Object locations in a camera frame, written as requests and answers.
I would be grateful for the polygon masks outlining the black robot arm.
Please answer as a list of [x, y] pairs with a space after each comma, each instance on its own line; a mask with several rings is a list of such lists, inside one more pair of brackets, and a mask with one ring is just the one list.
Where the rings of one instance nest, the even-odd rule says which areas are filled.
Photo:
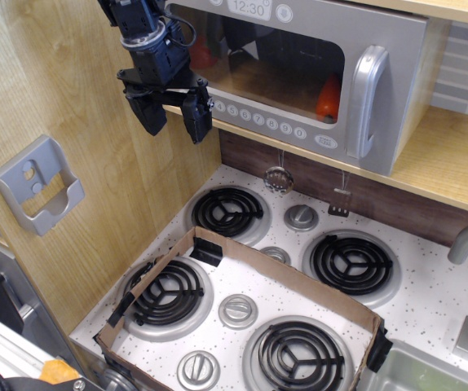
[[164, 106], [180, 108], [185, 128], [195, 144], [212, 129], [213, 102], [208, 81], [190, 69], [189, 48], [196, 41], [193, 26], [172, 15], [163, 1], [101, 1], [133, 68], [117, 78], [125, 97], [145, 130], [155, 136], [165, 126]]

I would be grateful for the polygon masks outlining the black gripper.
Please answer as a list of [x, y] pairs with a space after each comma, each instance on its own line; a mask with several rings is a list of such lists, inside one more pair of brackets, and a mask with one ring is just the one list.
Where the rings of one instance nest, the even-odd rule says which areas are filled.
[[190, 70], [196, 31], [185, 20], [126, 18], [117, 23], [121, 44], [134, 67], [121, 70], [126, 99], [144, 129], [156, 136], [167, 123], [164, 104], [182, 106], [183, 122], [194, 144], [212, 129], [207, 81]]

